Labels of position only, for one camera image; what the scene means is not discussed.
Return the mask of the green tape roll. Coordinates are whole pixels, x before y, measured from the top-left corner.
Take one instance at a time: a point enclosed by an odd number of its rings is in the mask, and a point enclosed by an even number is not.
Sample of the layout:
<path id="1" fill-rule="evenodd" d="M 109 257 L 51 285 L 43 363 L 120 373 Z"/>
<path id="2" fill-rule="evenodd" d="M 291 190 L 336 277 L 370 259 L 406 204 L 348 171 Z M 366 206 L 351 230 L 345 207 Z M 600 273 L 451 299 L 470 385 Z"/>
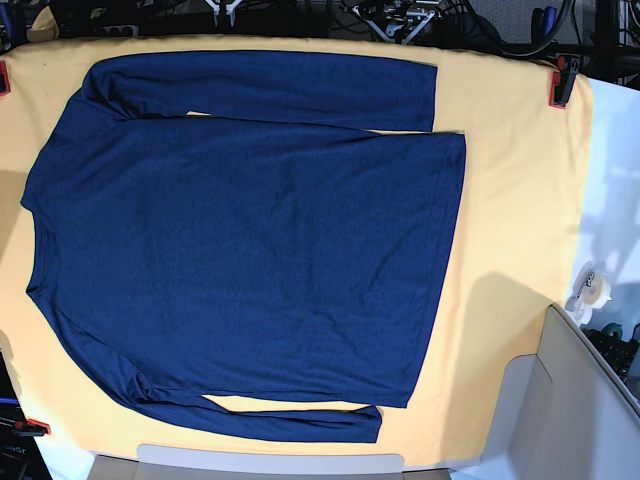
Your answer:
<path id="1" fill-rule="evenodd" d="M 601 332 L 609 337 L 612 337 L 617 340 L 621 340 L 623 337 L 623 329 L 621 324 L 617 323 L 609 323 L 605 325 Z"/>

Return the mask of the grey cardboard box bottom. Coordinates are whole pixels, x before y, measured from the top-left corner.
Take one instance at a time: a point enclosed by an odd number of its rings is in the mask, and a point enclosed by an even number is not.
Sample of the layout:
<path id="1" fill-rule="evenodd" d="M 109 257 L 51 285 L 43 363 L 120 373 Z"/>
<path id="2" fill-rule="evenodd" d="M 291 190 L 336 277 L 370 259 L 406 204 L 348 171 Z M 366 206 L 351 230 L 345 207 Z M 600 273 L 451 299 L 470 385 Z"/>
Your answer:
<path id="1" fill-rule="evenodd" d="M 271 455 L 143 444 L 135 460 L 98 455 L 90 479 L 448 479 L 446 469 L 407 470 L 396 454 Z"/>

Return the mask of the grey cardboard box right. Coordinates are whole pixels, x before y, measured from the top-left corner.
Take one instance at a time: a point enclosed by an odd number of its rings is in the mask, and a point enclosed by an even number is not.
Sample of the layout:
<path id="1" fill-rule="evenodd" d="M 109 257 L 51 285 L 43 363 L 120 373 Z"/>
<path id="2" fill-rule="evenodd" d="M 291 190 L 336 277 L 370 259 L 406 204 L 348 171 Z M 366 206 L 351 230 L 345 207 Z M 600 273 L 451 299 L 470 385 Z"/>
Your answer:
<path id="1" fill-rule="evenodd" d="M 639 406 L 558 306 L 505 370 L 479 479 L 636 479 Z"/>

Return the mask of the red clamp top right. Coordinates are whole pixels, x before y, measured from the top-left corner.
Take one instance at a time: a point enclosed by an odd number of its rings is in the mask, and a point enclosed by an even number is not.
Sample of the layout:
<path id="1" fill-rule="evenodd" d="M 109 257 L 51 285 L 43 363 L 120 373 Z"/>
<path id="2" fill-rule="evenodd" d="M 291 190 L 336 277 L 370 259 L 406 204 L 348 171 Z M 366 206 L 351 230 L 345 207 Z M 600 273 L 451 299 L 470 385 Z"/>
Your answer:
<path id="1" fill-rule="evenodd" d="M 561 55 L 557 59 L 556 70 L 552 73 L 549 105 L 556 109 L 565 109 L 580 73 L 579 56 Z"/>

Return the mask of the grey cardboard box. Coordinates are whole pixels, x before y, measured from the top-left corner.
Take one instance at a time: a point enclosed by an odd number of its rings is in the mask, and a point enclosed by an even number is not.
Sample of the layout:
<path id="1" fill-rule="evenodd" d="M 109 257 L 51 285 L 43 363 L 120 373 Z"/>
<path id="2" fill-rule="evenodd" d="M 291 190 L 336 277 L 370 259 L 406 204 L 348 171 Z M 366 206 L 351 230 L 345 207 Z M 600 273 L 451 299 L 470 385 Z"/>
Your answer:
<path id="1" fill-rule="evenodd" d="M 271 455 L 143 444 L 135 460 L 98 455 L 90 479 L 448 479 L 446 469 L 407 470 L 396 454 Z"/>
<path id="2" fill-rule="evenodd" d="M 639 406 L 558 306 L 505 370 L 479 479 L 636 479 Z"/>

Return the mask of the red clamp top left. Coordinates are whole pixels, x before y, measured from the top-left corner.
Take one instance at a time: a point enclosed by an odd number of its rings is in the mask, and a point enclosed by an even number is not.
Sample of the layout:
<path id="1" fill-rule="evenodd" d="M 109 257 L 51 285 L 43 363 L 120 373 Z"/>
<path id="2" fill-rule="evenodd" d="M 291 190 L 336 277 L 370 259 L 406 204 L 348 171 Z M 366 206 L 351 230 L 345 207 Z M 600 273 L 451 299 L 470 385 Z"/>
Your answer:
<path id="1" fill-rule="evenodd" d="M 6 67 L 6 63 L 0 61 L 0 97 L 6 96 L 11 91 L 9 75 Z"/>

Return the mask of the yellow table cloth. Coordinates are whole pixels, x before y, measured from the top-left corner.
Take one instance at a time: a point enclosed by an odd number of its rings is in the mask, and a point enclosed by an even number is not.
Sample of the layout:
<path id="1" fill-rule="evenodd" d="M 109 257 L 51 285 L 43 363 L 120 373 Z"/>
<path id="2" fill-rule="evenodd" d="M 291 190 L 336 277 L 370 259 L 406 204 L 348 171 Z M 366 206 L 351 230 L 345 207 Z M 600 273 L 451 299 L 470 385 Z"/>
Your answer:
<path id="1" fill-rule="evenodd" d="M 109 399 L 64 352 L 27 296 L 33 222 L 25 178 L 87 70 L 110 57 L 181 50 L 289 50 L 389 57 L 438 69 L 438 131 L 467 138 L 467 166 L 445 285 L 416 390 L 385 409 L 374 444 L 272 443 L 164 424 Z M 539 345 L 547 307 L 571 286 L 594 114 L 585 78 L 564 109 L 548 103 L 551 70 L 494 56 L 382 43 L 189 35 L 56 40 L 8 53 L 1 101 L 1 350 L 24 412 L 51 426 L 41 441 L 134 457 L 142 444 L 283 455 L 398 454 L 409 467 L 477 457 L 505 368 Z"/>

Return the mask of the clear tape dispenser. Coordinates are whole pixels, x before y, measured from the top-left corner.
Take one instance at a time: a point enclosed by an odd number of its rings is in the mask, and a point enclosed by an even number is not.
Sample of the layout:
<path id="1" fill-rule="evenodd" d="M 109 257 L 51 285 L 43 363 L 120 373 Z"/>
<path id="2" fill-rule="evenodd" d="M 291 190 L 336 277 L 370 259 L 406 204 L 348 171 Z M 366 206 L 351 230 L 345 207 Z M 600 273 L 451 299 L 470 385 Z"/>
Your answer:
<path id="1" fill-rule="evenodd" d="M 587 325 L 595 311 L 602 310 L 611 300 L 612 284 L 608 275 L 587 262 L 574 282 L 564 309 L 577 326 Z"/>

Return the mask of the navy blue long-sleeve shirt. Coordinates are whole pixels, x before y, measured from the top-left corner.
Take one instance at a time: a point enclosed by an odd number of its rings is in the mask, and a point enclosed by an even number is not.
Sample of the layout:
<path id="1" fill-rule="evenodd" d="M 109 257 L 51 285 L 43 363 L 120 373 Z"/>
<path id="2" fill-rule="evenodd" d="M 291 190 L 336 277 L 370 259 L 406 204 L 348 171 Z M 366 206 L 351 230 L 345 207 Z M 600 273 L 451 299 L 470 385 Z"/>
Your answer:
<path id="1" fill-rule="evenodd" d="M 466 144 L 437 70 L 199 51 L 94 64 L 26 180 L 27 292 L 79 368 L 148 417 L 373 443 L 435 322 Z"/>

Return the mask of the red clamp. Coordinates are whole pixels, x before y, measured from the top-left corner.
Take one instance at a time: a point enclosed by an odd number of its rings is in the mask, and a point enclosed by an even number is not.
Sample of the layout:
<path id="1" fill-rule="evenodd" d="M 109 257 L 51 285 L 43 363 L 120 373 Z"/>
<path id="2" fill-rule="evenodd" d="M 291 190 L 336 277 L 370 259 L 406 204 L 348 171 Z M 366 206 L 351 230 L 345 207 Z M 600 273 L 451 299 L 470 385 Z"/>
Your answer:
<path id="1" fill-rule="evenodd" d="M 557 59 L 556 70 L 552 73 L 549 105 L 556 109 L 565 109 L 580 73 L 579 56 L 561 55 Z"/>
<path id="2" fill-rule="evenodd" d="M 9 75 L 6 67 L 6 63 L 0 61 L 0 97 L 6 96 L 11 91 Z"/>
<path id="3" fill-rule="evenodd" d="M 16 420 L 13 433 L 24 438 L 43 437 L 51 434 L 51 428 L 48 424 L 33 419 Z"/>

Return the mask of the red clamp bottom left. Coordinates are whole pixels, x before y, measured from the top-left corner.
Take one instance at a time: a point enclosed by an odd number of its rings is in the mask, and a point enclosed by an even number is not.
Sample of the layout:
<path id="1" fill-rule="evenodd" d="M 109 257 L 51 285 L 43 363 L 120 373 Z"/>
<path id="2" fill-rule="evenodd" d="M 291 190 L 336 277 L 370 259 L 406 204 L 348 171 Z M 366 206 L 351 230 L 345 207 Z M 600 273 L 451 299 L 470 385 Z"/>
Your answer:
<path id="1" fill-rule="evenodd" d="M 13 433 L 24 438 L 43 437 L 51 434 L 51 428 L 48 424 L 33 419 L 16 420 Z"/>

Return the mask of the black keyboard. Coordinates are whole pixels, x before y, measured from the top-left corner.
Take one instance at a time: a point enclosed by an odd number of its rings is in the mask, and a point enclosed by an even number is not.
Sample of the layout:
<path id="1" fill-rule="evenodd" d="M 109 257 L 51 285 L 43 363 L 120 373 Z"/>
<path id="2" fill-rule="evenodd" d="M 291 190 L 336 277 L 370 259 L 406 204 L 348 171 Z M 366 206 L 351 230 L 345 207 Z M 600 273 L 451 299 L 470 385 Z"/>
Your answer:
<path id="1" fill-rule="evenodd" d="M 625 383 L 632 362 L 639 350 L 639 342 L 634 339 L 629 341 L 617 340 L 604 335 L 601 330 L 587 329 L 585 334 L 606 363 Z"/>

